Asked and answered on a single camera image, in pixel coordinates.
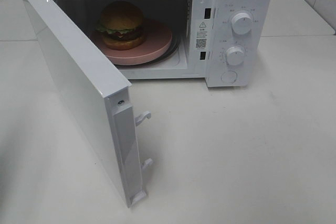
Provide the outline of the burger with lettuce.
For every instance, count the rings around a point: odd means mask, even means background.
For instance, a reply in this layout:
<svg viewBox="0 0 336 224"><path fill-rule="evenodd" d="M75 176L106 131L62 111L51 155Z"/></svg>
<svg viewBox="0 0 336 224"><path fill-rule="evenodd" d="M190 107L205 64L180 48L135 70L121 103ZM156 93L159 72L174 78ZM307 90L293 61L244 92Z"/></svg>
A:
<svg viewBox="0 0 336 224"><path fill-rule="evenodd" d="M115 1L101 12L96 30L104 44L113 50L129 50L144 43L144 15L135 5Z"/></svg>

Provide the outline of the pink round plate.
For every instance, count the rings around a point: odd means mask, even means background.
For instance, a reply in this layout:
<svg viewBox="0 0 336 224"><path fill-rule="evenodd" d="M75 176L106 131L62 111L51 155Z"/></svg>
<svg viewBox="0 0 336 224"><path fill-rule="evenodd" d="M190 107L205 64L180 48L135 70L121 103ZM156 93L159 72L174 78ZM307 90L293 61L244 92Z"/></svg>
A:
<svg viewBox="0 0 336 224"><path fill-rule="evenodd" d="M113 64L140 65L167 52L173 38L170 28L154 19L145 19L142 28L141 35L133 40L115 40L99 31L92 33L91 40Z"/></svg>

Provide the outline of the white timer knob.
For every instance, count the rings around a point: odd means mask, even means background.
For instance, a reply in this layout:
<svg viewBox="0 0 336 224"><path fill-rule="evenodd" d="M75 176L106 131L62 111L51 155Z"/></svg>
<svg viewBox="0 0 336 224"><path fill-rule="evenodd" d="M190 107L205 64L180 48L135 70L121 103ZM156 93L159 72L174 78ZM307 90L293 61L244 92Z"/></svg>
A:
<svg viewBox="0 0 336 224"><path fill-rule="evenodd" d="M245 51L240 46L232 46L226 50L225 56L228 65L237 66L243 63L245 58Z"/></svg>

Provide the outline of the white microwave oven body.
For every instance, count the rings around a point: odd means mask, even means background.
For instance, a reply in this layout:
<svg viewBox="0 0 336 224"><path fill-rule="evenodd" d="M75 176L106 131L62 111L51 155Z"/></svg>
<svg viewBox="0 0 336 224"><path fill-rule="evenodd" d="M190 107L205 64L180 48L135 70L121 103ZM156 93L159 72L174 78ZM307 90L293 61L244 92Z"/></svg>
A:
<svg viewBox="0 0 336 224"><path fill-rule="evenodd" d="M109 3L120 0L53 1L91 40L101 10ZM166 61L128 68L112 63L127 79L203 78L209 87L248 84L270 0L122 1L138 6L147 19L168 25L173 36L181 39L179 50ZM253 16L251 30L244 35L234 33L230 22L232 16L241 10ZM243 63L237 66L226 62L225 52L232 46L240 46L245 51ZM224 83L220 79L226 71L237 73L235 83Z"/></svg>

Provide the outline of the glass microwave turntable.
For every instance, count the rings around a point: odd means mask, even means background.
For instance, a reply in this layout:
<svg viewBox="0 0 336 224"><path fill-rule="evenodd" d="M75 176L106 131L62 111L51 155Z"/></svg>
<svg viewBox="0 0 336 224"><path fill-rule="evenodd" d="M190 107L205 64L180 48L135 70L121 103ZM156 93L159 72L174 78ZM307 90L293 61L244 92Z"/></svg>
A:
<svg viewBox="0 0 336 224"><path fill-rule="evenodd" d="M159 63L162 61L166 61L167 59L172 58L175 53L178 51L178 48L180 46L180 42L181 39L180 38L176 38L173 36L172 38L172 42L168 48L168 50L162 54L161 56L159 56L156 59L153 59L151 61L148 62L143 62L143 63L139 63L139 64L131 64L131 65L125 65L125 64L120 64L120 63L114 63L114 65L116 65L117 67L121 66L121 67L139 67L139 66L146 66L146 65L150 65L150 64L155 64L155 63Z"/></svg>

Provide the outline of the white microwave door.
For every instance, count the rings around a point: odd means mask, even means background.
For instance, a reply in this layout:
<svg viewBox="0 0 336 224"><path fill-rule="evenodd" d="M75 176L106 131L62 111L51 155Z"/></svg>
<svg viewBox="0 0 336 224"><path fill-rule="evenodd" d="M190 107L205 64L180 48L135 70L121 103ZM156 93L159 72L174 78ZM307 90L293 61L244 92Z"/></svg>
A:
<svg viewBox="0 0 336 224"><path fill-rule="evenodd" d="M130 82L53 0L23 0L51 77L126 206L146 196Z"/></svg>

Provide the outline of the round white door button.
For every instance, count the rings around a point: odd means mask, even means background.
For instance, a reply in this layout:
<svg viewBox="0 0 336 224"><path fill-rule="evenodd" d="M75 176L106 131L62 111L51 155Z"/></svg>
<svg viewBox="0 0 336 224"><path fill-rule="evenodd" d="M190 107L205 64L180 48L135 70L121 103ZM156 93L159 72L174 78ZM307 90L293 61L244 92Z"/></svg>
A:
<svg viewBox="0 0 336 224"><path fill-rule="evenodd" d="M226 71L222 74L221 80L224 83L230 83L233 84L237 80L237 73L235 71Z"/></svg>

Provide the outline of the white upper power knob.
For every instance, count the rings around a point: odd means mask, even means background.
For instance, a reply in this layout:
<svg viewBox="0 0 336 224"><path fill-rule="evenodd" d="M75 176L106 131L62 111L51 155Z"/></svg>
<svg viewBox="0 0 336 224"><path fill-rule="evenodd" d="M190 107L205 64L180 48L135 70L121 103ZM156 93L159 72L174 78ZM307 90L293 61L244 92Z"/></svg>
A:
<svg viewBox="0 0 336 224"><path fill-rule="evenodd" d="M251 30L253 16L248 11L241 10L232 16L230 22L234 33L244 35Z"/></svg>

